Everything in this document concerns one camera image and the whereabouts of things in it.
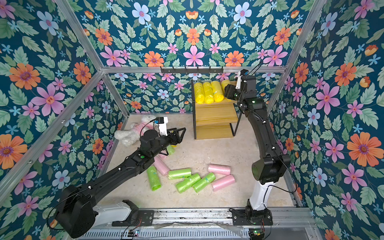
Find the yellow trash bag roll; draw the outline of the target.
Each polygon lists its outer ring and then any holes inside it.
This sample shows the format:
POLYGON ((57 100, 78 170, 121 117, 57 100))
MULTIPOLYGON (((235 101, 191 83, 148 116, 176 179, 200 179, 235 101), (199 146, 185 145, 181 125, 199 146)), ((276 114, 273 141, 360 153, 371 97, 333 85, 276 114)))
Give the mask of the yellow trash bag roll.
POLYGON ((212 104, 214 100, 214 93, 213 88, 210 82, 204 82, 203 83, 203 90, 204 90, 204 103, 205 104, 212 104))
POLYGON ((225 91, 226 86, 229 85, 230 83, 231 83, 230 80, 223 80, 221 82, 221 87, 222 87, 223 91, 225 91))
POLYGON ((214 101, 216 103, 222 102, 224 100, 224 94, 223 94, 223 90, 221 87, 221 83, 218 81, 212 81, 211 87, 212 87, 212 91, 213 91, 214 101))
POLYGON ((205 102, 205 93, 202 83, 194 84, 194 96, 197 104, 203 104, 205 102))

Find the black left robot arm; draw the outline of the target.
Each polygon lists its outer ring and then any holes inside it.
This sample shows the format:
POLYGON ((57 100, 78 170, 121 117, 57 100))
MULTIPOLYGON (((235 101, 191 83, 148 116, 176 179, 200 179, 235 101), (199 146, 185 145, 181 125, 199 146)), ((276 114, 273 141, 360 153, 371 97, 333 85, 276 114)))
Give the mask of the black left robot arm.
POLYGON ((144 132, 138 149, 117 167, 87 184, 65 188, 56 206, 55 220, 72 238, 84 235, 101 215, 96 205, 121 184, 147 170, 155 162, 155 156, 168 146, 180 144, 185 132, 186 128, 168 129, 164 136, 156 130, 144 132))

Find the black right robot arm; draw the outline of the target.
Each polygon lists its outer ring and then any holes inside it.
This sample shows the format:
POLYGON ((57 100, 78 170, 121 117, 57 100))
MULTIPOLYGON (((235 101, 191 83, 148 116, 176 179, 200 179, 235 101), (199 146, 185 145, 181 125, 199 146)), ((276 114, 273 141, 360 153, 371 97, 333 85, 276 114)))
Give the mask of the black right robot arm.
POLYGON ((263 98, 257 96, 255 77, 246 71, 238 72, 236 84, 225 87, 225 97, 237 101, 238 108, 254 130, 260 159, 252 164, 256 184, 247 209, 251 212, 263 211, 267 208, 272 188, 284 176, 290 157, 278 146, 270 125, 267 105, 263 98))

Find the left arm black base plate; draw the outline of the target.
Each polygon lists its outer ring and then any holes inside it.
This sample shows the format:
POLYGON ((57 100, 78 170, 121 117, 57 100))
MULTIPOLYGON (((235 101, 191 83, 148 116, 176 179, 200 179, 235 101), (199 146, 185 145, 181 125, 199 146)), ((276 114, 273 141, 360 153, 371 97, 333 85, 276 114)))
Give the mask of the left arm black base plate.
POLYGON ((123 206, 130 208, 130 214, 121 221, 114 221, 113 227, 128 227, 138 226, 141 223, 142 227, 151 226, 154 220, 154 210, 145 210, 139 208, 130 200, 123 200, 123 206))

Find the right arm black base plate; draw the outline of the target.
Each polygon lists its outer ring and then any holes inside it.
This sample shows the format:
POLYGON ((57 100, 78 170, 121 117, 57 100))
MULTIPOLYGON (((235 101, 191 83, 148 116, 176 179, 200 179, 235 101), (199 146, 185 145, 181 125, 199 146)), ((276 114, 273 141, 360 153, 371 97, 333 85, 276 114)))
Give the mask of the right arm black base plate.
POLYGON ((269 209, 260 211, 253 210, 250 207, 245 209, 229 209, 232 214, 234 226, 272 226, 273 217, 269 209))

